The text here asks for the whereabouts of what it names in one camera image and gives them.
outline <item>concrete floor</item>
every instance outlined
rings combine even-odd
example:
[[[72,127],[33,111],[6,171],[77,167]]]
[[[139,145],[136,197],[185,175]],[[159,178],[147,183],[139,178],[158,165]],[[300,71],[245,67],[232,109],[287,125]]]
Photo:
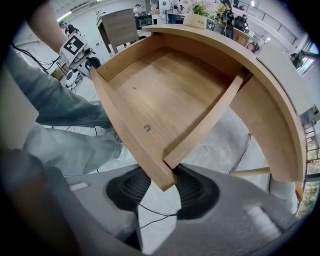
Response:
[[[123,49],[123,46],[118,47],[118,51],[122,51]],[[104,61],[107,61],[112,55],[107,52],[104,45],[99,45],[95,51],[103,57]],[[98,100],[93,83],[87,78],[84,78],[81,84],[75,88],[75,93],[88,101]],[[72,127],[69,131],[90,136],[96,135],[93,128]],[[183,160],[183,163],[201,166],[228,174],[239,161],[246,148],[248,133],[248,128],[229,108],[211,130],[209,135]],[[132,162],[112,160],[101,166],[99,172],[129,166],[134,163],[136,163],[134,159]],[[265,157],[255,138],[252,137],[250,145],[237,167],[237,170],[249,170],[266,166],[268,166],[268,164]],[[269,175],[251,176],[246,179],[262,190],[268,191]],[[153,182],[141,204],[153,211],[163,214],[174,214],[181,208],[180,197],[175,186],[171,187],[166,192],[162,192]],[[152,221],[163,218],[163,216],[147,211],[141,206],[138,208],[138,213],[141,227]],[[153,253],[175,229],[176,221],[175,216],[168,217],[141,229],[143,252],[145,254]]]

